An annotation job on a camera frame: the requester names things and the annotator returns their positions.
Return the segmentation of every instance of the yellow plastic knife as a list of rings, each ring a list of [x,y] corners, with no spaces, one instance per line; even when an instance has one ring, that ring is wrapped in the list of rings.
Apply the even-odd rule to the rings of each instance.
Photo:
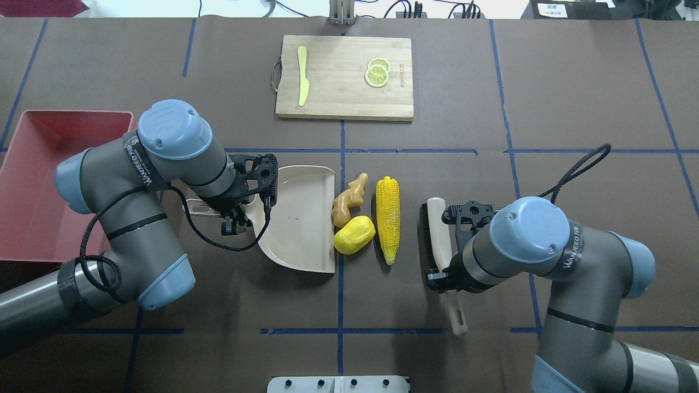
[[[305,76],[305,63],[306,57],[308,56],[308,51],[305,46],[298,47],[298,74],[300,76],[300,84],[298,89],[298,106],[303,106],[305,100],[308,98],[308,90],[310,89],[310,82]]]

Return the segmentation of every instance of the white plastic base plate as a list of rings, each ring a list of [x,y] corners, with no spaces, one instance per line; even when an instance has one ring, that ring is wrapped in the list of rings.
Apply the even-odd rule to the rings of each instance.
[[[410,393],[410,379],[401,376],[275,377],[267,393]]]

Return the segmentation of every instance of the black cable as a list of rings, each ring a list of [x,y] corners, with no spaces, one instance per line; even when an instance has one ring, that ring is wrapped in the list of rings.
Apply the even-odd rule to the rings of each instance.
[[[274,12],[274,8],[277,6],[277,0],[267,0],[267,2],[271,4],[267,13],[262,15],[262,17],[269,17],[269,15],[272,15],[272,13]]]
[[[298,12],[297,10],[292,10],[292,9],[290,9],[289,7],[287,7],[287,6],[285,6],[284,4],[282,4],[281,1],[278,1],[278,0],[277,0],[277,4],[279,4],[280,7],[282,7],[283,9],[285,9],[285,10],[287,10],[287,11],[289,11],[289,12],[295,13],[295,14],[297,14],[297,15],[301,15],[301,16],[303,16],[303,17],[309,17],[308,15],[306,15],[306,14],[304,14],[304,13],[300,13],[300,12]]]
[[[451,19],[452,15],[454,14],[454,10],[456,10],[456,7],[461,6],[463,12],[461,13],[461,17],[463,17],[466,14],[466,5],[464,3],[457,3],[452,7],[452,10],[449,12],[449,16],[447,16],[447,19]]]
[[[576,177],[582,175],[585,173],[588,169],[592,168],[593,166],[597,165],[598,162],[602,161],[610,152],[612,151],[612,146],[609,143],[605,143],[604,145],[601,145],[599,148],[596,148],[595,150],[587,153],[585,157],[581,158],[575,165],[572,166],[568,170],[568,172],[563,175],[563,177],[559,180],[558,184],[553,186],[552,188],[549,188],[546,192],[543,194],[539,195],[539,197],[545,197],[548,194],[551,194],[551,203],[556,203],[556,197],[559,195],[559,191],[561,191],[562,186],[564,186],[566,183],[569,181],[575,179]],[[577,171],[577,169],[584,164],[587,160],[590,158],[596,156],[599,153],[602,153],[601,156],[597,157],[595,161],[593,161],[591,164],[588,166],[585,166],[583,169],[580,169]]]
[[[480,14],[480,7],[474,2],[474,0],[471,0],[470,4],[468,4],[468,9],[466,9],[466,17],[470,19],[475,19],[476,11],[478,11],[478,13]]]
[[[102,215],[106,213],[107,210],[111,209],[112,206],[117,204],[117,202],[121,201],[123,198],[126,198],[131,194],[135,194],[137,192],[145,190],[147,190],[147,187],[142,185],[140,187],[132,188],[128,191],[119,194],[107,206],[102,208],[94,215],[92,220],[89,221],[89,224],[87,224],[87,228],[85,228],[85,233],[82,235],[82,241],[80,242],[80,256],[75,259],[75,264],[80,264],[80,268],[82,269],[82,273],[85,275],[85,278],[89,281],[90,284],[92,284],[92,286],[94,286],[98,290],[101,290],[102,292],[114,292],[118,290],[119,287],[121,287],[122,285],[122,272],[119,270],[117,264],[115,264],[113,260],[107,257],[104,257],[102,255],[85,255],[87,253],[87,241],[89,240],[89,235],[90,233],[92,233],[92,228],[94,228],[94,225],[97,223],[97,220],[99,220],[99,218],[102,217]],[[100,283],[89,271],[87,261],[102,262],[103,264],[109,265],[109,267],[112,268],[112,270],[114,271],[116,283],[109,287]]]
[[[260,230],[259,235],[257,235],[257,237],[255,238],[255,240],[254,240],[252,243],[250,243],[249,245],[246,245],[245,247],[241,247],[241,248],[235,248],[235,247],[230,247],[230,246],[223,245],[223,244],[220,244],[220,243],[216,243],[215,241],[213,241],[213,240],[209,239],[208,237],[206,237],[206,235],[202,234],[202,233],[199,231],[199,229],[197,229],[196,225],[194,224],[194,221],[192,220],[192,215],[189,214],[189,208],[187,207],[187,198],[185,198],[185,195],[182,193],[182,191],[180,191],[179,188],[174,187],[174,186],[172,186],[172,185],[170,186],[170,190],[172,190],[172,191],[174,191],[175,193],[177,193],[177,195],[180,197],[180,200],[182,201],[182,206],[184,206],[184,208],[185,208],[185,216],[187,217],[187,222],[189,223],[189,226],[192,228],[192,230],[194,231],[194,233],[195,233],[197,236],[199,236],[199,237],[201,238],[201,240],[203,240],[203,241],[205,241],[206,243],[209,243],[209,244],[211,244],[211,245],[213,245],[213,246],[215,246],[215,247],[223,248],[224,250],[228,250],[228,251],[236,251],[236,252],[238,252],[238,251],[249,250],[250,248],[253,248],[253,247],[259,242],[260,238],[262,237],[262,235],[264,235],[264,232],[267,230],[267,227],[269,226],[269,218],[270,218],[270,215],[271,215],[271,210],[272,210],[272,208],[271,208],[271,205],[270,205],[270,200],[269,200],[269,198],[266,197],[266,198],[263,198],[263,205],[264,205],[264,226],[263,226],[262,229]]]
[[[409,2],[408,0],[398,0],[398,1],[396,1],[395,3],[393,3],[393,4],[389,7],[389,9],[386,10],[386,13],[384,14],[384,19],[389,15],[389,12],[391,12],[391,9],[393,9],[393,7],[395,7],[396,5],[398,5],[398,3],[403,4],[403,18],[405,18],[405,17],[407,16],[406,13],[408,13],[408,14],[412,13],[412,4],[410,4],[410,2]]]

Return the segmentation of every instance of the beige dustpan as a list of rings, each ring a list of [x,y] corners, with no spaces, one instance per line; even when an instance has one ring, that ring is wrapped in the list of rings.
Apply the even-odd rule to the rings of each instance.
[[[335,194],[335,172],[324,166],[279,168],[277,204],[269,227],[260,238],[265,255],[290,269],[335,273],[333,225],[330,213]],[[262,202],[245,206],[257,236],[264,226]]]

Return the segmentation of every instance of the toy corn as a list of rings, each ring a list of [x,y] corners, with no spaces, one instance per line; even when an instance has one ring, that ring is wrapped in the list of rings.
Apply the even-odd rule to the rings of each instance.
[[[401,189],[389,176],[376,183],[376,224],[384,258],[392,265],[401,242]]]

